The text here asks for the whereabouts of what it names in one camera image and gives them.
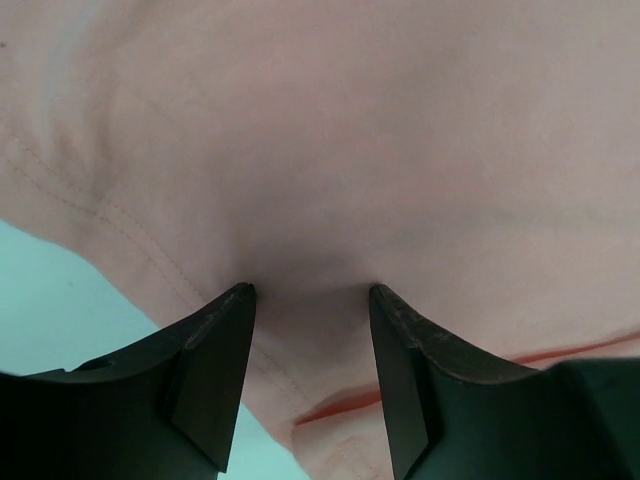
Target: stitching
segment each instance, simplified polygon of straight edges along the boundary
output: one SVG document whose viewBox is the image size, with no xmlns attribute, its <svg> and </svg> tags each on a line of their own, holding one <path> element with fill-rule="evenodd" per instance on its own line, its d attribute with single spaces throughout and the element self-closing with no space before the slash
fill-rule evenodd
<svg viewBox="0 0 640 480">
<path fill-rule="evenodd" d="M 162 255 L 169 261 L 169 263 L 171 263 L 171 265 L 176 269 L 176 271 L 178 272 L 178 274 L 180 275 L 180 277 L 187 283 L 187 286 L 193 291 L 193 293 L 195 293 L 198 297 L 199 300 L 204 301 L 204 297 L 203 295 L 196 289 L 195 285 L 187 278 L 187 276 L 184 274 L 184 272 L 180 269 L 180 267 L 177 265 L 177 263 L 173 260 L 173 258 L 171 258 L 169 256 L 169 254 L 162 248 L 162 246 L 155 240 L 155 238 L 153 238 L 149 232 L 144 228 L 144 226 L 138 222 L 135 218 L 133 218 L 133 216 L 131 214 L 129 214 L 127 211 L 125 211 L 121 206 L 115 204 L 113 201 L 109 200 L 108 198 L 100 198 L 97 197 L 96 195 L 93 195 L 91 192 L 79 187 L 77 184 L 75 184 L 74 182 L 72 182 L 71 180 L 62 177 L 59 173 L 57 173 L 53 168 L 51 168 L 49 165 L 47 165 L 45 162 L 43 162 L 27 145 L 25 142 L 23 142 L 18 136 L 17 134 L 13 131 L 10 130 L 8 127 L 6 127 L 5 125 L 0 125 L 0 127 L 9 134 L 9 136 L 17 142 L 18 146 L 25 152 L 27 153 L 29 156 L 31 156 L 31 158 L 33 158 L 39 165 L 41 165 L 50 175 L 54 176 L 55 178 L 57 178 L 59 181 L 61 181 L 62 183 L 64 183 L 65 185 L 68 185 L 70 187 L 72 187 L 74 190 L 76 190 L 77 192 L 86 195 L 88 198 L 92 199 L 92 200 L 96 200 L 96 201 L 100 201 L 100 202 L 105 202 L 108 206 L 111 206 L 113 209 L 115 209 L 118 213 L 120 213 L 120 215 L 124 216 L 125 218 L 129 219 L 130 221 L 132 221 L 134 223 L 135 226 L 137 226 L 142 233 L 146 236 L 146 238 L 153 244 L 155 245 L 158 250 L 162 253 Z M 146 256 L 149 257 L 151 259 L 151 255 L 148 252 L 145 252 Z"/>
<path fill-rule="evenodd" d="M 101 215 L 99 212 L 94 212 L 88 208 L 85 207 L 81 207 L 80 205 L 77 205 L 73 202 L 70 202 L 58 195 L 56 195 L 55 193 L 47 190 L 46 188 L 44 188 L 42 185 L 40 185 L 38 182 L 36 182 L 31 176 L 29 176 L 27 174 L 27 172 L 25 172 L 24 170 L 22 170 L 20 167 L 18 167 L 17 165 L 15 165 L 13 162 L 11 162 L 10 160 L 8 160 L 7 158 L 4 159 L 7 164 L 12 167 L 15 171 L 17 171 L 18 173 L 24 175 L 25 178 L 27 178 L 38 190 L 42 191 L 43 193 L 53 197 L 54 199 L 56 199 L 57 201 L 59 201 L 60 203 L 62 203 L 63 205 L 66 205 L 70 208 L 73 208 L 74 210 L 77 210 L 79 212 L 82 212 L 86 215 L 89 215 L 91 218 L 95 218 L 97 220 L 100 221 L 100 223 L 102 223 L 103 225 L 110 225 L 116 232 L 118 232 L 119 234 L 125 236 L 133 245 L 136 246 L 136 248 L 138 250 L 140 250 L 140 252 L 142 252 L 151 262 L 151 264 L 156 268 L 156 270 L 158 270 L 158 272 L 160 273 L 160 275 L 162 276 L 162 278 L 164 278 L 164 280 L 166 281 L 166 283 L 171 287 L 171 289 L 176 293 L 176 295 L 178 295 L 178 298 L 180 298 L 180 300 L 182 300 L 184 302 L 185 305 L 187 305 L 189 308 L 191 308 L 191 305 L 189 304 L 189 302 L 186 301 L 186 299 L 180 294 L 180 292 L 178 292 L 178 290 L 176 290 L 176 288 L 173 286 L 173 284 L 169 281 L 169 279 L 166 277 L 166 275 L 164 274 L 164 272 L 162 271 L 162 269 L 158 266 L 158 264 L 154 261 L 154 259 L 140 246 L 140 244 L 138 244 L 138 242 L 135 241 L 134 238 L 132 238 L 129 234 L 127 234 L 124 230 L 118 228 L 118 226 L 116 224 L 114 224 L 111 220 L 109 220 L 107 217 L 105 217 L 104 215 Z"/>
</svg>

